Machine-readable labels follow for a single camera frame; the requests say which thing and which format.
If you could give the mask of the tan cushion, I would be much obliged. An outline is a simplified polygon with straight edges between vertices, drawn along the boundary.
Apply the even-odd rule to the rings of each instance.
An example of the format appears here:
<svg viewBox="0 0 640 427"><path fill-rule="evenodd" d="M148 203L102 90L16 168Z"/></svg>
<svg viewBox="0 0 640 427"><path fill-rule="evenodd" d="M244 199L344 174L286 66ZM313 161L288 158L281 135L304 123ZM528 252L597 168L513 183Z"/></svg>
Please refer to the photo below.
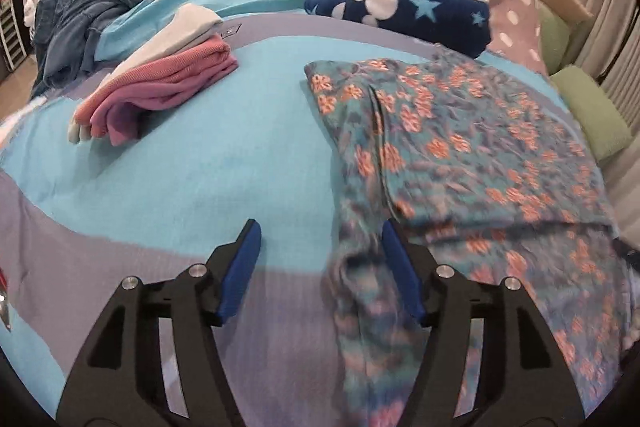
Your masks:
<svg viewBox="0 0 640 427"><path fill-rule="evenodd" d="M567 25L575 26L592 20L592 13L579 0L540 0Z"/></svg>

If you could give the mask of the green cushion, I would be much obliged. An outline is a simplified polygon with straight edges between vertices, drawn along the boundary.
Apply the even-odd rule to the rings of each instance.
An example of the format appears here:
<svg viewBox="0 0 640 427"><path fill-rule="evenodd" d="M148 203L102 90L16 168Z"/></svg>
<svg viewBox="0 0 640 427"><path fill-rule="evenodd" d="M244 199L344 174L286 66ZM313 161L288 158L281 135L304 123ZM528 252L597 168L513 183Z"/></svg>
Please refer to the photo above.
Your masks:
<svg viewBox="0 0 640 427"><path fill-rule="evenodd" d="M620 153L632 141L626 121L591 76L570 65L550 76L550 81L582 128L597 162Z"/></svg>
<svg viewBox="0 0 640 427"><path fill-rule="evenodd" d="M574 44L582 38L582 31L588 28L590 20L567 23L542 2L538 3L537 10L541 57L551 76L567 64Z"/></svg>

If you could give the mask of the near green cushion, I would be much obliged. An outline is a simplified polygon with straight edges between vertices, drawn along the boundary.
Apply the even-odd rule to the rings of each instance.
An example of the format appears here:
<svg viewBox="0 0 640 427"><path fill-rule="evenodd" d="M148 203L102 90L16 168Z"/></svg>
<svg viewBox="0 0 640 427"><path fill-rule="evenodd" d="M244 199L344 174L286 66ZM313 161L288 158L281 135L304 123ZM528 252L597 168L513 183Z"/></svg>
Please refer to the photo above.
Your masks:
<svg viewBox="0 0 640 427"><path fill-rule="evenodd" d="M570 65L550 76L550 81L582 128L597 162L620 153L632 141L626 121L591 76Z"/></svg>

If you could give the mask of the pink folded clothes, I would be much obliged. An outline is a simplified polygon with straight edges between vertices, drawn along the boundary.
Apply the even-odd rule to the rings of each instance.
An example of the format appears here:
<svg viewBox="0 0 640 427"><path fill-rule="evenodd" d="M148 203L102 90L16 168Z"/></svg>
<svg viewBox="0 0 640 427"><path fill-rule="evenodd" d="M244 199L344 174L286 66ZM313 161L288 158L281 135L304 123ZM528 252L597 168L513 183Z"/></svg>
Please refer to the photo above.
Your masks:
<svg viewBox="0 0 640 427"><path fill-rule="evenodd" d="M215 34L185 51L111 75L77 106L68 139L106 138L114 146L137 140L144 114L175 108L237 68L230 46Z"/></svg>

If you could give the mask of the blue and grey bedspread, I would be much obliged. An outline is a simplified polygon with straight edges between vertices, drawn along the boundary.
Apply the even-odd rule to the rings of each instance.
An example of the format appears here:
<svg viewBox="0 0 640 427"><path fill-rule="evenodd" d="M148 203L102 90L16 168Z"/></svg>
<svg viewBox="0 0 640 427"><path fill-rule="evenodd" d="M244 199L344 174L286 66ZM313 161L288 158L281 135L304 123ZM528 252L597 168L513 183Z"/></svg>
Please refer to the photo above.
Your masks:
<svg viewBox="0 0 640 427"><path fill-rule="evenodd" d="M139 139L67 141L67 121L92 88L86 81L23 117L2 146L10 321L1 347L47 414L124 277L173 277L255 219L257 267L239 315L218 334L240 411L252 426L349 426L328 279L342 173L305 68L419 64L438 48L307 15L298 0L236 1L224 36L238 69L146 116ZM532 89L587 146L546 77L494 52L475 61Z"/></svg>

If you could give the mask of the white folded cloth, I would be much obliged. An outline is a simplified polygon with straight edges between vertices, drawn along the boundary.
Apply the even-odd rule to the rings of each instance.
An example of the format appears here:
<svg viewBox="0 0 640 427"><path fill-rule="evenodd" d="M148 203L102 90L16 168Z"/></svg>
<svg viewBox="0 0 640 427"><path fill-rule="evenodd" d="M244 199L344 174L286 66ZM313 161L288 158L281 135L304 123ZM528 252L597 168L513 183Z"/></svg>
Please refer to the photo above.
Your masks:
<svg viewBox="0 0 640 427"><path fill-rule="evenodd" d="M193 3L180 6L167 26L116 66L113 72L107 74L101 83L104 83L111 75L119 75L139 65L197 46L217 34L217 26L221 23L222 18L205 6Z"/></svg>

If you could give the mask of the navy star blanket roll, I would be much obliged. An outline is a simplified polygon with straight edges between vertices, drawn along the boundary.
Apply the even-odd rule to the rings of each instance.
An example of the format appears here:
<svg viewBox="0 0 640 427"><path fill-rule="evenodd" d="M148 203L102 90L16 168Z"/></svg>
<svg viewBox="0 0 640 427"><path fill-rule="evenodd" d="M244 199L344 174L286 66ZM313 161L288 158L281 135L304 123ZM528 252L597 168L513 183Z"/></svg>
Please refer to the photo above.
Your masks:
<svg viewBox="0 0 640 427"><path fill-rule="evenodd" d="M492 40L489 5L480 0L305 0L304 9L439 43L472 58Z"/></svg>

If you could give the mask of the far green cushion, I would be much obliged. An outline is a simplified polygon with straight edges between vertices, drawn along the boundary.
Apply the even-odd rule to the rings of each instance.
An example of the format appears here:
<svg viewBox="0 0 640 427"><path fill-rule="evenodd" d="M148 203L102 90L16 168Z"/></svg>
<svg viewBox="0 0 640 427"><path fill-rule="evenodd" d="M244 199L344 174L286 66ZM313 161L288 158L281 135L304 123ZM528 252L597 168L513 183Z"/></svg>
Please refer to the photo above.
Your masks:
<svg viewBox="0 0 640 427"><path fill-rule="evenodd" d="M567 23L542 2L538 3L537 10L541 57L551 76L567 64L574 44L582 38L582 31L588 28L590 20Z"/></svg>

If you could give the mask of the dark blue towel pile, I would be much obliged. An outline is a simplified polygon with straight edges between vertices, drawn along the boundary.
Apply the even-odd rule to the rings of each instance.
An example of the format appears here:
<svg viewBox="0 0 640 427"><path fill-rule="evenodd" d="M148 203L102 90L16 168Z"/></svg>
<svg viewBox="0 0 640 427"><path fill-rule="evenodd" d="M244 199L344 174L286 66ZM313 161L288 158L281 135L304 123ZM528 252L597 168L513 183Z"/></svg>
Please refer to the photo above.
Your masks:
<svg viewBox="0 0 640 427"><path fill-rule="evenodd" d="M94 71L102 32L144 0L40 0L32 37L38 72L32 96Z"/></svg>

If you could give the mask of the floral teal orange garment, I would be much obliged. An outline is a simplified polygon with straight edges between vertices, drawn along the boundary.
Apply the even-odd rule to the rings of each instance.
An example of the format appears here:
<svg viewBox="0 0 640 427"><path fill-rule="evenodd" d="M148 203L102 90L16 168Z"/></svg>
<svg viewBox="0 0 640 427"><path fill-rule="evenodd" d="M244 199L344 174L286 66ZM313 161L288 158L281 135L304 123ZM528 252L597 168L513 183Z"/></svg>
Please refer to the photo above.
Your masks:
<svg viewBox="0 0 640 427"><path fill-rule="evenodd" d="M520 80L445 48L419 64L315 61L305 74L342 173L328 279L346 424L396 424L424 351L383 259L388 219L471 280L519 279L594 410L618 375L629 283L574 126Z"/></svg>

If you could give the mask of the white shelf rack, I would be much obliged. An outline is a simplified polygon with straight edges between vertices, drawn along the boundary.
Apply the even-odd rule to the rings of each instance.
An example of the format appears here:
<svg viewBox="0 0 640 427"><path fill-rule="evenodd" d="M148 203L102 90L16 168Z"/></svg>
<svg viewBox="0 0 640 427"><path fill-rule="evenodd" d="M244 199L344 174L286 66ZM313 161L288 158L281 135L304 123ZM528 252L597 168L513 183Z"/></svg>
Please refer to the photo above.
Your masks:
<svg viewBox="0 0 640 427"><path fill-rule="evenodd" d="M10 72L17 69L27 57L12 0L1 0L1 49Z"/></svg>

